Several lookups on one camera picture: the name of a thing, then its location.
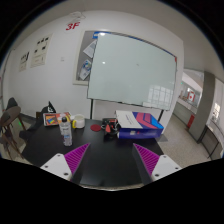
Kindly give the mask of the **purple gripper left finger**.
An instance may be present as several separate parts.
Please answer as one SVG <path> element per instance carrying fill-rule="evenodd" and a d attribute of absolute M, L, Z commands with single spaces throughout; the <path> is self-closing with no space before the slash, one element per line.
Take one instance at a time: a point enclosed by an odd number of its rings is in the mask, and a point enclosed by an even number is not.
<path fill-rule="evenodd" d="M 65 180 L 70 180 L 79 168 L 89 146 L 90 144 L 86 143 L 73 149 L 65 155 L 57 153 L 44 165 L 42 165 L 41 169 Z"/>

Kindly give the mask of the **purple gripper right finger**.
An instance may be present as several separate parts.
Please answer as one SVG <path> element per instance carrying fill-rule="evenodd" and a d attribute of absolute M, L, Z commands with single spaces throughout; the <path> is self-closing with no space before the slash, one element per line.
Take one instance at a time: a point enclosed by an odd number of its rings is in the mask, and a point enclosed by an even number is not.
<path fill-rule="evenodd" d="M 132 152 L 144 185 L 181 170 L 181 167 L 168 155 L 159 156 L 136 143 L 133 144 Z"/>

